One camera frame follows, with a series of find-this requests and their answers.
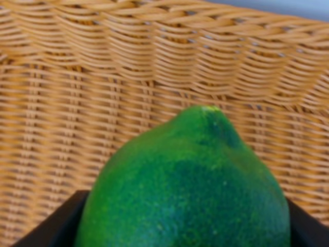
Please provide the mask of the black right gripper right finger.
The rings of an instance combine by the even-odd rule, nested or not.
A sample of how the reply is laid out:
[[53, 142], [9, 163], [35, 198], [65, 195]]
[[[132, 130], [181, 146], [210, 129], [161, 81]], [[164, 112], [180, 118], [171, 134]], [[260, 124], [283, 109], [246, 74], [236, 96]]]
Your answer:
[[290, 199], [291, 246], [328, 247], [328, 227], [312, 217]]

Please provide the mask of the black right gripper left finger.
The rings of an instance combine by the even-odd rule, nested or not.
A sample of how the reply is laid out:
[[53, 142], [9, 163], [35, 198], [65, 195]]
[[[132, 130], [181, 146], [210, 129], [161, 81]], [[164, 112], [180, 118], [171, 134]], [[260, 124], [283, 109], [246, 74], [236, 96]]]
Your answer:
[[14, 247], [73, 246], [88, 190], [78, 190]]

